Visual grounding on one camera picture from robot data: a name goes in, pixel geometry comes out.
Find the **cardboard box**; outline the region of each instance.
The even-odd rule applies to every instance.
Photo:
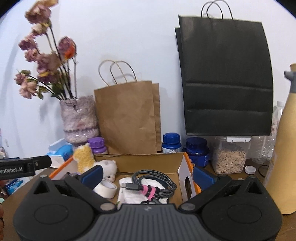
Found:
[[[94,158],[96,161],[116,161],[118,172],[114,184],[118,186],[118,190],[119,180],[121,178],[130,177],[134,172],[139,170],[151,169],[165,173],[176,183],[177,189],[174,196],[169,199],[169,203],[174,203],[177,207],[201,192],[199,186],[193,181],[193,166],[187,153],[161,153],[150,155],[101,154],[94,155]],[[71,158],[60,168],[55,170],[49,177],[56,180],[62,178],[67,172],[76,171],[77,163]],[[117,198],[118,191],[112,201],[116,203]]]

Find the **white tape roll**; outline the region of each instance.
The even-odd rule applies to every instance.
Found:
[[[103,179],[95,188],[94,192],[103,198],[113,198],[117,191],[117,186],[112,182]]]

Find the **blue jar lid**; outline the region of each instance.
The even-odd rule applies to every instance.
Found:
[[[207,147],[207,140],[201,137],[190,137],[186,140],[186,148],[195,150]]]
[[[163,135],[163,142],[167,144],[178,144],[181,138],[178,133],[169,132]]]

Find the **fuzzy vase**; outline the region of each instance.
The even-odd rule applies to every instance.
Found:
[[[65,139],[73,144],[74,149],[99,135],[92,96],[61,100],[60,105]]]

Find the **white wall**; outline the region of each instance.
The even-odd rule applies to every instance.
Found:
[[[22,0],[0,25],[0,128],[10,157],[43,155],[63,137],[58,100],[23,99],[13,78],[17,69],[35,69],[17,44],[30,31],[24,18],[35,0]],[[175,27],[178,15],[198,15],[206,2],[197,0],[60,0],[52,9],[56,37],[67,35],[78,46],[78,96],[103,87],[97,67],[104,59],[125,60],[142,80],[160,85],[162,133],[185,138],[181,74]],[[274,0],[227,0],[236,19],[261,21],[267,36],[274,75],[274,100],[285,101],[289,82],[283,72],[296,62],[296,19]],[[221,2],[224,16],[229,17]],[[216,6],[209,13],[219,17]],[[45,37],[40,48],[49,51]],[[102,74],[111,81],[107,67]]]

